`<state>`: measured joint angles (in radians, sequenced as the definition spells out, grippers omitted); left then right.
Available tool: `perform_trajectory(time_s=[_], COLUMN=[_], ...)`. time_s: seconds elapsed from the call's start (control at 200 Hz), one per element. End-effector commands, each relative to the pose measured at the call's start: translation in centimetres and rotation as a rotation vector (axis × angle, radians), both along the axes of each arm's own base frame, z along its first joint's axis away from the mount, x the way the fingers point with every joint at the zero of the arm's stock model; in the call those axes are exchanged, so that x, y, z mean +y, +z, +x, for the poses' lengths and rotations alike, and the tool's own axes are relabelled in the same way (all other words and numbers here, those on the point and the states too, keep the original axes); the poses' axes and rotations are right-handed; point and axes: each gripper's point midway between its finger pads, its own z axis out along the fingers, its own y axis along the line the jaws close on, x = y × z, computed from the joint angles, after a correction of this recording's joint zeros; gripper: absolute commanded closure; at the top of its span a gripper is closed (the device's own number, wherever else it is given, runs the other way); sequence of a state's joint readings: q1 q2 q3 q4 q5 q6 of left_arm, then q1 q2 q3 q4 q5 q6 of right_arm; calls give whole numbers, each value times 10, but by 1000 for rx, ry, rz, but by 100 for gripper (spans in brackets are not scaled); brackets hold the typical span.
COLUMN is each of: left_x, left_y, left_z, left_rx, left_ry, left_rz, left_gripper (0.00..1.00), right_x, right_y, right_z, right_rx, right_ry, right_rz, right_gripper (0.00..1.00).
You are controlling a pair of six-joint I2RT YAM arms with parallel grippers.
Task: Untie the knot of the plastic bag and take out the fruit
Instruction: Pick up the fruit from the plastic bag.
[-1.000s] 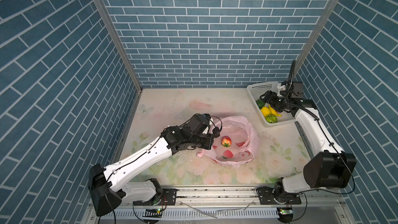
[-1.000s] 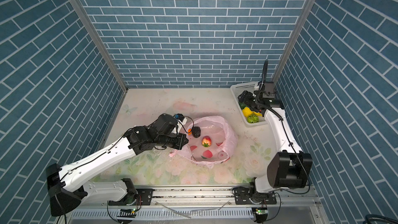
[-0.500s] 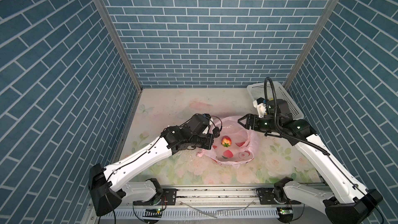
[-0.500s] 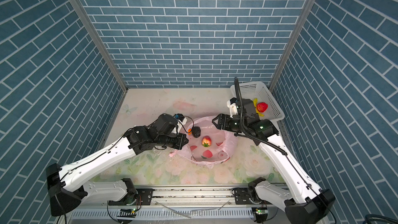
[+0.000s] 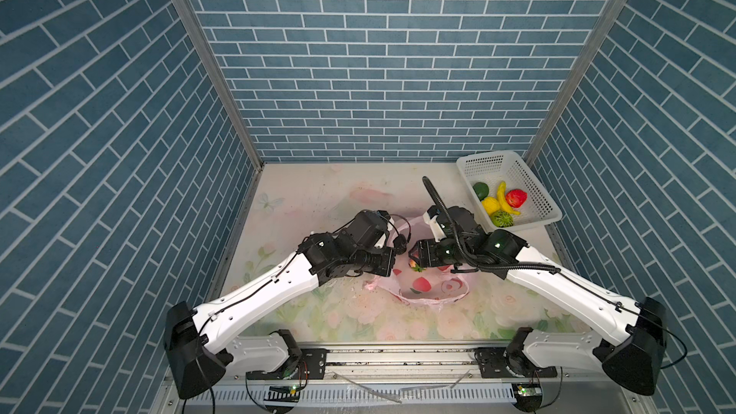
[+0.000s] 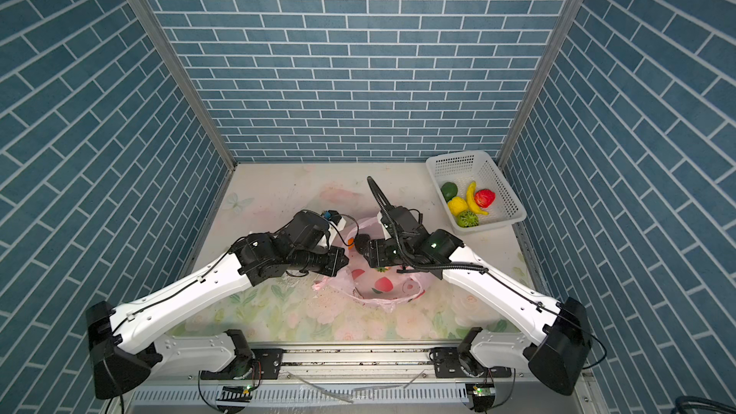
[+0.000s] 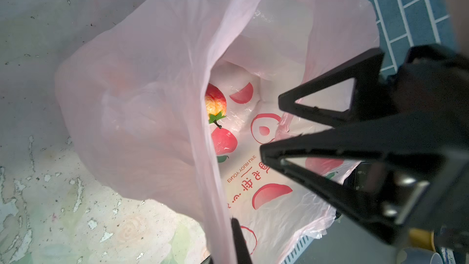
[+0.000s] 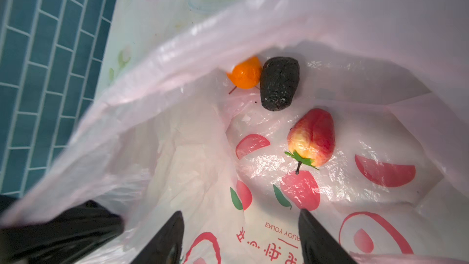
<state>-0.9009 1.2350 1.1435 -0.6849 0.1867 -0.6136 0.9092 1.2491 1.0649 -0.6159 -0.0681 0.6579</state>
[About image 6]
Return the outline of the pink plastic fruit bag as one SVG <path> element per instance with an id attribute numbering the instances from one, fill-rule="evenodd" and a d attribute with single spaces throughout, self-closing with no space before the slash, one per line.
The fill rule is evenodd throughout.
<path id="1" fill-rule="evenodd" d="M 362 306 L 392 312 L 416 300 L 439 280 L 430 273 L 399 273 L 391 268 L 370 268 L 356 247 L 346 249 L 348 264 L 335 277 L 321 277 L 312 284 L 314 291 L 337 292 Z"/>

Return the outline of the yellow lemon toy fruit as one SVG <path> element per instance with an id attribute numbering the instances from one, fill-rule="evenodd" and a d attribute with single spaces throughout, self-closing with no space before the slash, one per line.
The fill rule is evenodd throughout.
<path id="1" fill-rule="evenodd" d="M 450 214 L 452 214 L 452 216 L 454 217 L 457 217 L 460 214 L 469 210 L 469 205 L 465 201 L 465 199 L 463 199 L 463 197 L 453 197 L 447 202 L 447 204 L 448 210 L 450 210 Z"/>

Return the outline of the light green bumpy toy fruit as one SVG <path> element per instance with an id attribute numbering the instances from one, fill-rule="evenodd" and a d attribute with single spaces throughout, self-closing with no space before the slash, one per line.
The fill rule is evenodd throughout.
<path id="1" fill-rule="evenodd" d="M 475 214 L 471 210 L 466 210 L 459 213 L 455 217 L 456 224 L 461 228 L 472 228 L 477 227 L 480 224 L 478 214 Z"/>

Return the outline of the yellow banana toy fruit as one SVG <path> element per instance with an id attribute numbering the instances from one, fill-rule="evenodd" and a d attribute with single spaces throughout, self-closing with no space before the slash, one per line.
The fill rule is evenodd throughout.
<path id="1" fill-rule="evenodd" d="M 467 191 L 466 191 L 466 202 L 469 205 L 469 209 L 471 211 L 473 211 L 477 215 L 488 216 L 489 213 L 487 211 L 485 211 L 484 209 L 479 208 L 475 204 L 475 201 L 473 200 L 473 196 L 475 195 L 475 192 L 476 192 L 476 182 L 475 181 L 472 181 L 469 184 L 469 186 L 467 188 Z"/>

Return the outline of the red strawberry toy fruit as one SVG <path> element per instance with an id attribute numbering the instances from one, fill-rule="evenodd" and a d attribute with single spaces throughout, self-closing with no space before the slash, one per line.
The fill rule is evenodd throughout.
<path id="1" fill-rule="evenodd" d="M 496 193 L 489 189 L 481 189 L 475 192 L 473 200 L 479 208 L 486 209 L 495 202 Z"/>

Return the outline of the white plastic mesh basket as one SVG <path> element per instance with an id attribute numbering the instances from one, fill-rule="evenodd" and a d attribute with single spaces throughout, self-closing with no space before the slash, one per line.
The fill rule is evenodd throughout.
<path id="1" fill-rule="evenodd" d="M 526 219 L 521 201 L 488 153 L 448 153 L 425 165 L 455 233 L 500 229 Z"/>

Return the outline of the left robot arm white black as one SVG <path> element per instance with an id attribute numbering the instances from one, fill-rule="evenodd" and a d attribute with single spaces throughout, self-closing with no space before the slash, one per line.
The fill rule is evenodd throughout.
<path id="1" fill-rule="evenodd" d="M 102 301 L 85 313 L 95 396 L 112 400 L 154 376 L 194 372 L 209 380 L 255 379 L 256 356 L 245 335 L 168 337 L 172 327 L 222 299 L 290 270 L 334 277 L 348 264 L 334 240 L 346 225 L 335 210 L 302 210 L 275 232 L 240 237 L 217 260 L 130 303 Z"/>

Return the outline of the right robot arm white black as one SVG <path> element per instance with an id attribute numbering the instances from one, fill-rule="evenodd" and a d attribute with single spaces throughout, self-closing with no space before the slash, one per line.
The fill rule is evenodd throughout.
<path id="1" fill-rule="evenodd" d="M 372 268 L 400 266 L 408 273 L 430 273 L 479 299 L 508 319 L 525 336 L 511 350 L 508 367 L 519 360 L 554 392 L 569 396 L 598 338 L 586 307 L 573 297 L 560 302 L 512 279 L 481 259 L 452 233 L 429 232 L 406 207 L 390 207 L 378 218 L 383 237 L 358 232 L 355 246 Z"/>

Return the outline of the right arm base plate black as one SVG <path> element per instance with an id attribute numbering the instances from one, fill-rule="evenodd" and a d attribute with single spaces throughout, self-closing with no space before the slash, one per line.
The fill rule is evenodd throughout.
<path id="1" fill-rule="evenodd" d="M 429 360 L 437 379 L 511 378 L 511 368 L 494 366 L 486 368 L 477 362 L 469 352 L 460 352 L 453 347 L 434 347 L 429 351 Z"/>

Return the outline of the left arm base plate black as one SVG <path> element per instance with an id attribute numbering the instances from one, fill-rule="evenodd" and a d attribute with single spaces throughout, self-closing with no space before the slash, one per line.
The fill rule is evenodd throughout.
<path id="1" fill-rule="evenodd" d="M 202 371 L 203 381 L 275 381 L 278 379 L 285 351 L 279 348 L 252 350 L 251 356 L 235 356 L 218 372 Z"/>

